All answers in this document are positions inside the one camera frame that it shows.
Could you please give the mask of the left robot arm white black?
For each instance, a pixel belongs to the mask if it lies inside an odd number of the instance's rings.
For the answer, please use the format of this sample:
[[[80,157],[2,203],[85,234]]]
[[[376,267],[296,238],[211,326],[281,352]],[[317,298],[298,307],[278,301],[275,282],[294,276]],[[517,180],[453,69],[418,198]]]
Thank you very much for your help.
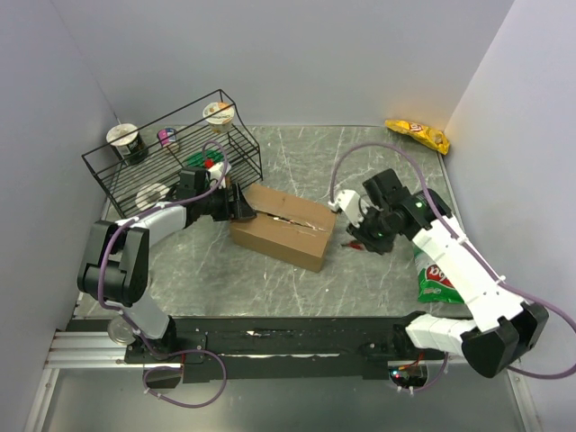
[[[203,216],[217,222],[253,220],[257,213],[240,186],[229,181],[229,171],[226,162],[186,167],[168,201],[125,220],[99,220],[91,228],[77,276],[79,291],[118,313],[159,362],[176,355],[178,339],[174,319],[149,294],[149,249]]]

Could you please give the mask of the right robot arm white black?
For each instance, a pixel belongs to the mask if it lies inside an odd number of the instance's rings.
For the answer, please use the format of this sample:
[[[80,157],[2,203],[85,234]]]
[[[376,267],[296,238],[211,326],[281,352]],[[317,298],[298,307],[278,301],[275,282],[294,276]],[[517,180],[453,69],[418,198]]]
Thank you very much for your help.
[[[475,257],[450,207],[433,190],[411,193],[392,169],[364,181],[368,197],[353,190],[337,193],[332,209],[343,212],[347,231],[379,255],[403,236],[430,258],[455,288],[470,319],[417,313],[400,324],[395,352],[407,359],[423,349],[462,356],[478,374],[492,378],[530,351],[549,314],[545,307],[507,291]]]

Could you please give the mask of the brown cardboard express box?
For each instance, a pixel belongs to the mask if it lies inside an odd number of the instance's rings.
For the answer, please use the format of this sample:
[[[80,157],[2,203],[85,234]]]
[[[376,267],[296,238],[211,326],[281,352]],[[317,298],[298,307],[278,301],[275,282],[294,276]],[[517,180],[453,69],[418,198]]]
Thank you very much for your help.
[[[245,197],[256,217],[229,225],[235,244],[315,273],[321,270],[336,225],[334,212],[261,184],[252,184]]]

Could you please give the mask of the red black utility knife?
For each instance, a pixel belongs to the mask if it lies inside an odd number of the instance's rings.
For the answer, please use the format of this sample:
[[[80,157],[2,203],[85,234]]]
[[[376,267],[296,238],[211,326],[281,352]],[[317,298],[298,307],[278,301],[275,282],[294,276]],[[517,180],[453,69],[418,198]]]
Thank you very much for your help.
[[[350,241],[348,241],[348,242],[346,242],[346,243],[342,243],[342,244],[341,244],[341,247],[343,247],[343,248],[353,248],[353,249],[356,249],[356,250],[364,250],[364,249],[365,249],[364,245],[363,245],[360,241],[358,241],[358,240],[350,240]]]

